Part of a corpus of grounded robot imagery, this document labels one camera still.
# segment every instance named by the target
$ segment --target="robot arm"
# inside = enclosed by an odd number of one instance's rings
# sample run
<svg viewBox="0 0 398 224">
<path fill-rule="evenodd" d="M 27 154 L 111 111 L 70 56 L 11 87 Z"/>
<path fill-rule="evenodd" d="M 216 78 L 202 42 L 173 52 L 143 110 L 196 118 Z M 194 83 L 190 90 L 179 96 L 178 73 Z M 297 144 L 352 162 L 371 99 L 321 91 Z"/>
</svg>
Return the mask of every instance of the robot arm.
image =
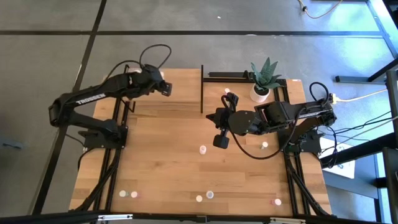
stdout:
<svg viewBox="0 0 398 224">
<path fill-rule="evenodd" d="M 115 75 L 102 84 L 92 86 L 76 93 L 64 93 L 49 107 L 50 124 L 55 127 L 74 125 L 88 128 L 79 134 L 86 138 L 85 147 L 120 148 L 125 143 L 127 130 L 119 127 L 112 119 L 105 121 L 78 114 L 77 106 L 85 105 L 107 97 L 137 98 L 154 91 L 170 96 L 172 84 L 162 78 L 159 70 L 145 65 L 141 73 Z"/>
<path fill-rule="evenodd" d="M 206 116 L 216 124 L 216 128 L 221 129 L 221 134 L 215 136 L 213 145 L 223 149 L 228 147 L 229 139 L 226 137 L 228 131 L 240 136 L 263 135 L 286 131 L 296 118 L 306 118 L 302 124 L 296 127 L 290 138 L 290 143 L 301 144 L 310 130 L 318 126 L 330 126 L 336 120 L 329 102 L 323 104 L 322 101 L 314 101 L 297 105 L 287 102 L 272 102 L 256 106 L 254 111 L 235 111 L 234 108 L 236 108 L 239 98 L 233 93 L 228 93 L 222 97 L 222 100 L 224 99 L 230 103 L 228 108 L 217 108 L 216 113 Z"/>
</svg>

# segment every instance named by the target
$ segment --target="gray floor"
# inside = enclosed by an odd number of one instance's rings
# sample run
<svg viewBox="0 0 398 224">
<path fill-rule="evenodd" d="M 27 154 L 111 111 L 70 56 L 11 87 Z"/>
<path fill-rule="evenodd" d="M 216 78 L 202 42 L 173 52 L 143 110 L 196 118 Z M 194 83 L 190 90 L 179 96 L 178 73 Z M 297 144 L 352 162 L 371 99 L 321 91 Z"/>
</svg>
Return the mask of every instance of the gray floor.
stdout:
<svg viewBox="0 0 398 224">
<path fill-rule="evenodd" d="M 310 10 L 328 9 L 335 2 L 305 1 Z M 0 1 L 0 29 L 90 30 L 99 0 Z M 333 14 L 311 20 L 297 1 L 109 1 L 100 30 L 377 30 L 365 3 L 344 2 Z M 22 142 L 23 150 L 0 150 L 0 216 L 25 215 L 49 155 L 56 129 L 47 108 L 70 91 L 88 38 L 79 36 L 0 36 L 0 136 Z M 97 37 L 82 87 L 95 85 L 111 67 L 137 59 L 151 44 L 165 43 L 173 54 L 164 67 L 199 68 L 205 72 L 249 70 L 266 57 L 278 60 L 277 73 L 303 80 L 307 100 L 311 82 L 323 82 L 340 98 L 354 98 L 385 88 L 382 85 L 337 84 L 335 75 L 368 76 L 393 58 L 384 40 L 363 37 L 259 36 L 101 36 Z M 144 57 L 158 64 L 162 49 Z M 323 92 L 319 88 L 317 96 Z M 362 124 L 389 111 L 386 93 L 334 106 L 335 129 Z M 92 114 L 93 105 L 80 108 Z M 387 125 L 361 138 L 392 131 Z M 76 129 L 70 128 L 77 136 Z M 350 141 L 352 145 L 359 141 Z M 68 208 L 81 146 L 67 139 L 44 212 Z M 328 188 L 333 213 L 339 217 L 375 220 L 373 200 Z"/>
</svg>

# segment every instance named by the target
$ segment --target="wooden table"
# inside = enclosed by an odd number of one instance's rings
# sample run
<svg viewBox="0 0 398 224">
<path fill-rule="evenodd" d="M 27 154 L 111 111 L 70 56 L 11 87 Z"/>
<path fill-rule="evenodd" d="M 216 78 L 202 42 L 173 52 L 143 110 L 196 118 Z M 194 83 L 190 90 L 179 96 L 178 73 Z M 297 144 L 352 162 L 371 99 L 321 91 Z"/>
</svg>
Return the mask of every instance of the wooden table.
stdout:
<svg viewBox="0 0 398 224">
<path fill-rule="evenodd" d="M 201 70 L 163 69 L 165 79 L 173 83 L 172 95 L 154 93 L 136 101 L 134 114 L 127 119 L 129 134 L 123 150 L 113 195 L 112 212 L 168 213 L 205 215 L 291 216 L 289 188 L 282 154 L 265 161 L 244 155 L 230 134 L 229 148 L 212 145 L 220 132 L 205 118 L 222 107 L 220 97 L 229 88 L 239 96 L 238 110 L 254 110 L 250 100 L 251 83 L 203 84 L 203 114 L 200 113 Z M 290 103 L 305 101 L 300 80 L 287 80 Z M 267 102 L 274 101 L 273 93 Z M 112 117 L 115 99 L 97 102 L 94 117 Z M 255 156 L 275 152 L 277 134 L 238 137 L 243 148 Z M 263 141 L 269 146 L 259 148 Z M 207 153 L 201 155 L 199 147 Z M 82 162 L 70 208 L 76 208 L 93 190 L 100 175 L 104 150 L 87 154 Z M 330 204 L 317 158 L 302 154 L 305 182 L 315 199 L 327 212 Z M 138 198 L 120 197 L 119 191 L 136 191 Z M 212 190 L 213 199 L 205 194 Z M 297 204 L 303 213 L 300 191 L 296 186 Z M 196 196 L 203 201 L 198 203 Z M 280 198 L 281 206 L 271 204 Z"/>
</svg>

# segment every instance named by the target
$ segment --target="small white cup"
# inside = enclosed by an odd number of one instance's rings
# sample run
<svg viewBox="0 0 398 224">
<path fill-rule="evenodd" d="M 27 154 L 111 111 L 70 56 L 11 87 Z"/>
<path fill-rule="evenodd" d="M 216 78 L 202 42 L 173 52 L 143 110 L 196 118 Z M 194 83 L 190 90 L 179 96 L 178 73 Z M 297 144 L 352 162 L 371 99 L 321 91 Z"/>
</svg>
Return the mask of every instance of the small white cup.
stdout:
<svg viewBox="0 0 398 224">
<path fill-rule="evenodd" d="M 138 193 L 137 193 L 137 192 L 131 192 L 131 197 L 132 197 L 132 198 L 138 197 Z"/>
<path fill-rule="evenodd" d="M 203 200 L 203 198 L 200 195 L 198 195 L 197 196 L 197 202 L 201 202 L 202 200 Z"/>
<path fill-rule="evenodd" d="M 263 142 L 261 144 L 261 149 L 266 149 L 268 147 L 268 142 Z"/>
<path fill-rule="evenodd" d="M 211 190 L 209 190 L 209 191 L 206 192 L 206 197 L 208 199 L 212 199 L 214 197 L 214 193 Z"/>
<path fill-rule="evenodd" d="M 127 196 L 129 196 L 129 192 L 127 192 L 127 191 L 125 191 L 125 190 L 121 190 L 121 191 L 119 192 L 119 196 L 120 196 L 120 197 L 127 197 Z"/>
<path fill-rule="evenodd" d="M 275 200 L 271 200 L 271 204 L 280 206 L 282 205 L 282 201 L 279 198 L 277 198 Z"/>
<path fill-rule="evenodd" d="M 200 153 L 201 155 L 206 154 L 206 146 L 200 146 L 200 147 L 199 147 L 199 153 Z"/>
</svg>

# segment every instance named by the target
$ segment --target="green plant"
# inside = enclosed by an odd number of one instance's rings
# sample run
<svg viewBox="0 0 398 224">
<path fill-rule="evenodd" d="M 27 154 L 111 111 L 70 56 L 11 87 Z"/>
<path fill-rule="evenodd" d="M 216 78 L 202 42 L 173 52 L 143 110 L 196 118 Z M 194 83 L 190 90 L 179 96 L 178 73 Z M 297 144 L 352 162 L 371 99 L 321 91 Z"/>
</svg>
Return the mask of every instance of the green plant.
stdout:
<svg viewBox="0 0 398 224">
<path fill-rule="evenodd" d="M 256 66 L 251 63 L 251 68 L 253 69 L 252 74 L 254 75 L 253 79 L 258 90 L 271 90 L 280 86 L 280 84 L 276 82 L 276 79 L 281 75 L 273 76 L 277 64 L 278 62 L 271 64 L 271 60 L 267 58 L 266 62 L 262 66 L 261 72 L 258 72 Z"/>
</svg>

